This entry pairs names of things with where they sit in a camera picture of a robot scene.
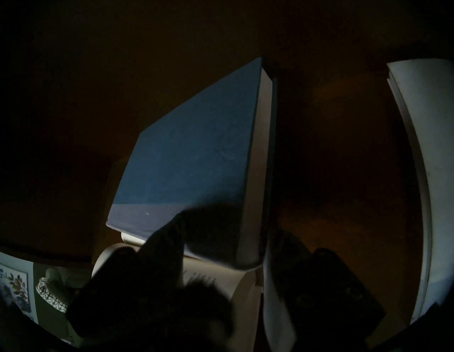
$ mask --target floral illustration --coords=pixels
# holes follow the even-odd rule
[[[0,264],[0,293],[6,302],[14,302],[23,312],[31,313],[27,274]]]

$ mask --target decorative pattern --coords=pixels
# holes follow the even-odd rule
[[[47,287],[46,278],[39,279],[38,285],[36,285],[36,292],[51,306],[55,309],[65,313],[67,305],[61,302],[55,295],[49,292]]]
[[[7,304],[14,302],[23,312],[31,313],[27,273],[0,263],[0,292]]]

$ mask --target blue hardcover book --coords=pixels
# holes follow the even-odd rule
[[[258,58],[139,136],[107,225],[146,240],[181,211],[200,229],[185,253],[234,268],[261,265],[276,82]]]

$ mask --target dark background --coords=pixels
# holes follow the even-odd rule
[[[421,214],[386,63],[452,57],[452,17],[442,2],[2,1],[0,8],[0,246],[96,260],[99,248],[121,241],[99,234],[112,165],[121,169],[115,163],[144,128],[263,56],[279,84],[279,225],[311,250],[335,250],[387,311],[409,321]]]

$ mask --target book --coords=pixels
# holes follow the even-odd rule
[[[126,243],[118,243],[107,248],[98,258],[93,269],[93,276],[120,247],[132,247],[138,251],[144,241],[124,234]],[[193,281],[202,281],[214,285],[232,304],[234,333],[227,341],[227,346],[235,352],[252,352],[257,333],[260,300],[263,287],[256,285],[255,271],[240,271],[218,264],[204,262],[191,257],[183,257],[181,281],[184,286]]]
[[[261,58],[198,93],[140,134],[107,226],[146,240],[182,211],[198,209],[188,218],[200,230],[188,233],[185,254],[259,267],[275,115],[276,81]]]

